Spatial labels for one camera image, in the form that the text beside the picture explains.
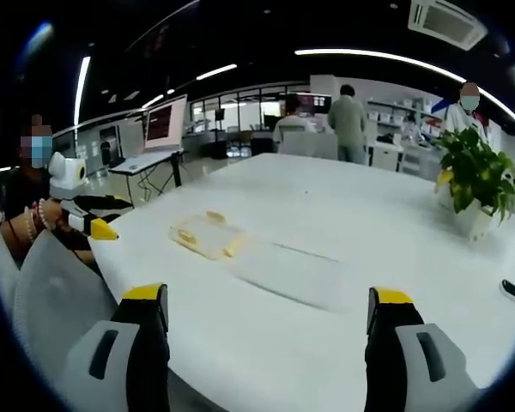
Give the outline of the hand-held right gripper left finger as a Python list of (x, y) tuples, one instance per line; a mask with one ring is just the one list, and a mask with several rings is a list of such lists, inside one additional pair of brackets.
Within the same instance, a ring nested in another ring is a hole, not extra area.
[(124, 294), (109, 320), (70, 349), (62, 394), (71, 411), (168, 411), (167, 285)]

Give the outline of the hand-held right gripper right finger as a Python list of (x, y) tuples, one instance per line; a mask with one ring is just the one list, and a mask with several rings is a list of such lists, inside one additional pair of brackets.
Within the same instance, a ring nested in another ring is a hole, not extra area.
[(394, 289), (369, 289), (365, 362), (366, 411), (468, 411), (482, 394), (463, 351)]

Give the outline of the person's left hand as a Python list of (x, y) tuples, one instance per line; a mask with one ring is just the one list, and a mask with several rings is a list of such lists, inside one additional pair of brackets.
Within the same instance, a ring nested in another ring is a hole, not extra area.
[(67, 233), (72, 230), (69, 224), (68, 213), (64, 211), (61, 203), (52, 201), (51, 202), (51, 218), (54, 227), (61, 232)]

